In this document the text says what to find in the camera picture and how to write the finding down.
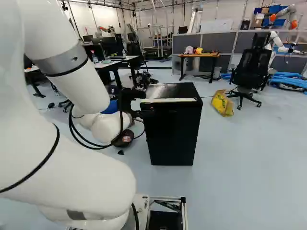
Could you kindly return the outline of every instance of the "black box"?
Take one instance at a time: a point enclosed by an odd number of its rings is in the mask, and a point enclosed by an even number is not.
[[[152,84],[141,102],[153,165],[193,165],[202,100],[194,84]]]

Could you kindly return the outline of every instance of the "water bottle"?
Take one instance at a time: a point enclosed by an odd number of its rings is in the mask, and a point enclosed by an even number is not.
[[[98,58],[97,58],[97,56],[95,55],[94,51],[91,50],[91,52],[92,52],[93,63],[94,63],[94,64],[95,64],[95,63],[98,63],[99,61],[98,61]]]

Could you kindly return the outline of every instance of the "black cable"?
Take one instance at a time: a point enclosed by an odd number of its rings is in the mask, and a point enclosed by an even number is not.
[[[133,138],[133,139],[135,140],[136,138],[139,138],[139,137],[140,137],[140,136],[142,136],[144,133],[145,133],[145,127],[144,127],[143,132],[142,132],[141,134],[139,134],[138,136],[136,136],[135,138]]]
[[[137,137],[135,137],[134,140],[135,140],[136,138],[139,138],[140,136],[142,136],[144,133],[145,133],[145,129],[143,130],[143,132],[142,132],[141,134],[139,134]]]
[[[133,215],[134,215],[134,219],[135,219],[135,230],[140,230],[140,223],[139,223],[138,212],[137,212],[137,210],[135,208],[134,203],[132,203],[131,206],[132,206]]]
[[[20,184],[22,184],[23,182],[25,182],[26,180],[28,180],[31,176],[33,176],[38,170],[40,170],[44,164],[50,159],[51,155],[54,153],[54,150],[56,149],[58,143],[59,143],[59,128],[54,125],[57,129],[57,137],[56,137],[56,140],[54,141],[54,144],[51,148],[51,150],[49,151],[48,155],[39,163],[38,166],[36,166],[28,175],[26,175],[24,178],[22,178],[21,180],[17,181],[16,183],[6,187],[6,188],[3,188],[3,189],[0,189],[0,193],[4,193],[4,192],[7,192],[17,186],[19,186]]]
[[[74,104],[71,105],[71,110],[70,110],[70,113],[69,113],[69,118],[68,118],[68,125],[69,125],[69,129],[70,129],[70,132],[71,132],[71,135],[73,136],[73,138],[79,143],[81,144],[82,146],[88,148],[88,149],[91,149],[91,150],[102,150],[102,149],[106,149],[110,146],[112,146],[114,144],[114,141],[116,141],[118,139],[118,137],[121,135],[122,131],[123,131],[123,126],[124,126],[124,121],[123,121],[123,114],[122,114],[122,110],[121,110],[121,93],[118,95],[118,109],[119,109],[119,116],[120,116],[120,132],[119,134],[111,141],[111,144],[109,145],[98,145],[98,144],[95,144],[89,140],[87,140],[85,137],[82,136],[81,133],[79,133],[79,131],[76,129],[73,121],[72,121],[72,109],[74,107]],[[74,131],[75,133],[85,142],[87,142],[88,144],[91,144],[93,146],[96,146],[96,147],[91,147],[91,146],[87,146],[86,144],[82,143],[77,137],[76,135],[74,134]]]
[[[213,96],[205,96],[205,97],[200,97],[200,98],[209,98],[209,97],[213,97]]]

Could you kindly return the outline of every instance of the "gray partition panel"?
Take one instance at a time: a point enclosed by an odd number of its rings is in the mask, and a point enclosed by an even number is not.
[[[180,35],[173,37],[173,54],[182,54],[187,46],[199,46],[200,34]]]
[[[178,55],[172,56],[173,74],[180,74],[181,58]]]
[[[301,73],[306,65],[306,61],[307,58],[305,57],[276,56],[272,62],[272,67],[279,72]]]
[[[222,67],[221,72],[226,73],[228,64],[230,61],[231,55],[221,55],[216,62],[216,66]],[[201,57],[200,58],[200,72],[211,72],[212,70],[212,61],[213,59],[210,57]]]
[[[220,53],[231,53],[235,42],[236,32],[203,34],[201,47],[206,50],[214,50]]]
[[[265,34],[267,32],[257,31],[256,33],[260,35],[260,34]],[[255,32],[239,32],[235,47],[236,54],[242,54],[243,50],[251,48],[254,34]]]

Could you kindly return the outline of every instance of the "blue bin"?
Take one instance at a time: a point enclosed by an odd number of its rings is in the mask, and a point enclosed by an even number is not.
[[[262,11],[262,8],[261,7],[257,7],[254,10],[254,14],[261,13],[261,11]]]
[[[262,21],[262,25],[263,25],[263,26],[267,26],[267,25],[269,25],[269,22],[270,22],[269,19],[264,19],[264,20]]]
[[[286,19],[276,19],[276,21],[274,22],[274,26],[283,26],[285,21]]]
[[[280,5],[270,6],[269,13],[278,13],[280,11]]]
[[[287,8],[287,7],[288,7],[288,6],[280,6],[280,7],[279,7],[279,11],[281,11],[281,10]]]

